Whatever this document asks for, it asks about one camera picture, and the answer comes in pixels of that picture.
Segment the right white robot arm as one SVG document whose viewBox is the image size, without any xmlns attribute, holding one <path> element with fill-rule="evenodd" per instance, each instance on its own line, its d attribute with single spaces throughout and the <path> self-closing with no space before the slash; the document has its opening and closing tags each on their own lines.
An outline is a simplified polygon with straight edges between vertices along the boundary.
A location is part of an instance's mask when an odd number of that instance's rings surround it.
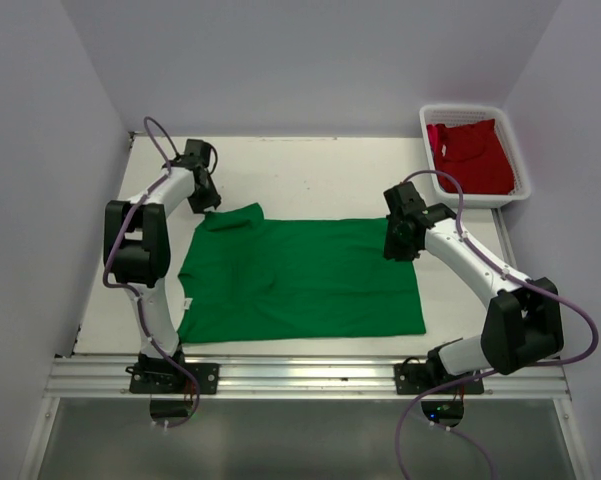
<svg viewBox="0 0 601 480">
<path fill-rule="evenodd" d="M 384 256 L 413 261 L 426 251 L 446 264 L 486 309 L 480 334 L 435 347 L 423 363 L 405 360 L 408 381 L 448 392 L 462 377 L 485 369 L 511 374 L 559 353 L 564 347 L 557 288 L 546 278 L 531 280 L 485 250 L 458 213 L 428 206 L 411 182 L 384 193 L 388 226 Z"/>
</svg>

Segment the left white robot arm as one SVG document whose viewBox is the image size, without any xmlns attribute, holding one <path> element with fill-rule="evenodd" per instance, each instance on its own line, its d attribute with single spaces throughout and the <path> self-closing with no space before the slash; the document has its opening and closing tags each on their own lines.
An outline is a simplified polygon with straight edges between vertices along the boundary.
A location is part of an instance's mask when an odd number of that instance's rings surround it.
<svg viewBox="0 0 601 480">
<path fill-rule="evenodd" d="M 167 220 L 183 202 L 195 214 L 220 206 L 212 179 L 217 163 L 212 144 L 189 139 L 184 151 L 166 161 L 144 191 L 105 207 L 103 284 L 125 291 L 132 303 L 141 347 L 129 373 L 148 389 L 173 393 L 192 379 L 167 304 L 165 278 L 171 264 Z"/>
</svg>

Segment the green t shirt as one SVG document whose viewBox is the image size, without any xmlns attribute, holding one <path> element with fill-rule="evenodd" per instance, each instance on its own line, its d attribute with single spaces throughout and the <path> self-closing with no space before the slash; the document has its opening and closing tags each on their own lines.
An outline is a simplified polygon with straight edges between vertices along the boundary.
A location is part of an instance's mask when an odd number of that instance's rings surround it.
<svg viewBox="0 0 601 480">
<path fill-rule="evenodd" d="M 384 257 L 384 218 L 275 220 L 211 212 L 178 278 L 182 342 L 423 335 L 414 266 Z"/>
</svg>

